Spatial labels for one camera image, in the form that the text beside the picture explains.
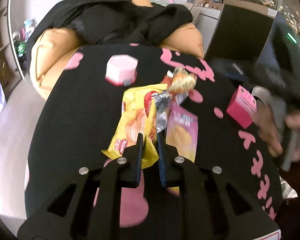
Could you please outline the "right hand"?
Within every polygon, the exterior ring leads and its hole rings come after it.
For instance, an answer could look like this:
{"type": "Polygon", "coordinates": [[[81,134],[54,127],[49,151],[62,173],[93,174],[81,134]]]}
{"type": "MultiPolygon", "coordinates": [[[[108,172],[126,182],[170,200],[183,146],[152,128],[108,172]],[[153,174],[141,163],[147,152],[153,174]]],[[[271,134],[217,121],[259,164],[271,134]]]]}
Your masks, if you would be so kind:
{"type": "MultiPolygon", "coordinates": [[[[267,144],[268,151],[272,157],[277,158],[283,153],[281,145],[281,132],[275,124],[273,111],[268,105],[260,104],[253,115],[253,121],[258,126],[259,137],[267,144]]],[[[290,129],[299,133],[298,144],[293,152],[292,161],[300,161],[300,112],[296,111],[288,115],[285,124],[290,129]]]]}

